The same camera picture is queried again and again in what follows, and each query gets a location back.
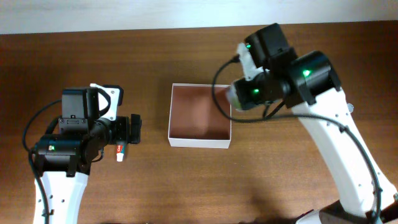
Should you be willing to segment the green red toothpaste tube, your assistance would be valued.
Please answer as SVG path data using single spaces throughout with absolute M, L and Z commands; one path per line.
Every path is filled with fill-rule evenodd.
M 122 162 L 124 159 L 124 153 L 125 153 L 125 145 L 117 145 L 116 148 L 116 161 L 117 162 Z

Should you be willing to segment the clear spray bottle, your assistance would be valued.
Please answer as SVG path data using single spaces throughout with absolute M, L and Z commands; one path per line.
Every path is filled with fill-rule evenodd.
M 226 98 L 229 101 L 230 105 L 236 110 L 236 111 L 242 111 L 242 106 L 241 102 L 238 98 L 236 88 L 234 85 L 230 85 L 226 91 Z

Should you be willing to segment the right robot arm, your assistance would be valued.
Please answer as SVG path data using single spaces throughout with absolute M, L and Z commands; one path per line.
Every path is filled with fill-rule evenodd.
M 245 111 L 277 101 L 290 109 L 315 142 L 338 189 L 336 202 L 300 216 L 298 223 L 388 223 L 397 220 L 397 189 L 361 137 L 340 79 L 328 57 L 298 56 L 280 25 L 249 35 L 237 47 L 244 76 L 228 99 Z

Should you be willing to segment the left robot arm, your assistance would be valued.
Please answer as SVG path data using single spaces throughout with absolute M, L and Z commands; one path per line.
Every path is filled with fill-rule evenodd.
M 140 115 L 118 116 L 124 90 L 118 85 L 67 88 L 62 113 L 29 149 L 35 178 L 34 223 L 76 223 L 91 166 L 115 146 L 116 160 L 141 141 Z

